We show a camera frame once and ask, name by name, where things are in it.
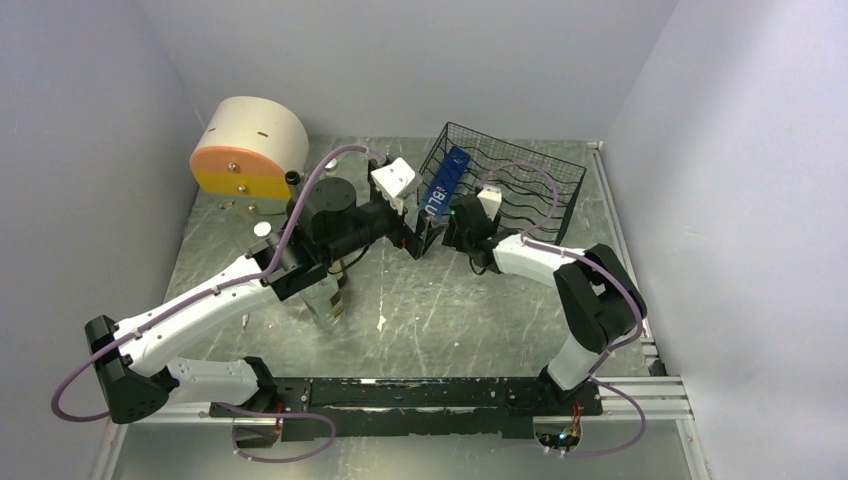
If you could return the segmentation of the blue square bottle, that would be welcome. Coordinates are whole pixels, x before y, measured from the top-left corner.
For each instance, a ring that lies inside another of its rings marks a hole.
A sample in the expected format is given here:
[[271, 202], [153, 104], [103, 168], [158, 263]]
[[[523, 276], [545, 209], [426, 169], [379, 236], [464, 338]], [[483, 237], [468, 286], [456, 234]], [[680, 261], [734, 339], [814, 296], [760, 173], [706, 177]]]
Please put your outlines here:
[[433, 180], [419, 204], [419, 210], [434, 221], [446, 221], [449, 203], [461, 187], [471, 156], [463, 149], [452, 146], [442, 157]]

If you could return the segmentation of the clear bottle gold cap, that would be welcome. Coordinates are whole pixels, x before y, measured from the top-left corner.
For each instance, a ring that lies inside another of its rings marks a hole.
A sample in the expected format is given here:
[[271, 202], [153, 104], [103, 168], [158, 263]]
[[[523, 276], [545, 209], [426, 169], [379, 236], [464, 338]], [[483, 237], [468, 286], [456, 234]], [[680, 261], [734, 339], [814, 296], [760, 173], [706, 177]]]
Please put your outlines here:
[[341, 288], [335, 276], [329, 275], [300, 292], [314, 323], [321, 329], [336, 325], [345, 306]]

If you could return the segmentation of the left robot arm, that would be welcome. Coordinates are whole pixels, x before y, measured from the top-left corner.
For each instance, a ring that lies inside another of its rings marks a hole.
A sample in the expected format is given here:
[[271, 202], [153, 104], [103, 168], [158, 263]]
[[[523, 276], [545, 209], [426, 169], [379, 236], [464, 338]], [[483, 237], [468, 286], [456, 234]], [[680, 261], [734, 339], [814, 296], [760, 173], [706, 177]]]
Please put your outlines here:
[[195, 361], [181, 354], [222, 322], [319, 284], [334, 264], [382, 238], [415, 250], [405, 200], [418, 188], [420, 174], [401, 158], [370, 166], [368, 174], [368, 202], [358, 205], [354, 186], [341, 178], [301, 182], [282, 231], [214, 277], [144, 314], [89, 321], [85, 333], [107, 417], [128, 424], [169, 404], [201, 401], [231, 404], [254, 416], [275, 410], [277, 384], [260, 358]]

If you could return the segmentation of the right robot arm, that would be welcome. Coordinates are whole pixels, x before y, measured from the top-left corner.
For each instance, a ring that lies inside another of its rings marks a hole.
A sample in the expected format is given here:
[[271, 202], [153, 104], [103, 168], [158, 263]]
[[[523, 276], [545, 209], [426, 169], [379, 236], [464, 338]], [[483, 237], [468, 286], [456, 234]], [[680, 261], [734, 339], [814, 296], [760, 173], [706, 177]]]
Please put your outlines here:
[[449, 210], [445, 246], [468, 255], [484, 273], [520, 276], [557, 291], [569, 334], [542, 371], [539, 398], [548, 412], [565, 413], [578, 399], [577, 386], [642, 326], [647, 306], [641, 293], [606, 244], [566, 249], [501, 230], [475, 195], [452, 200]]

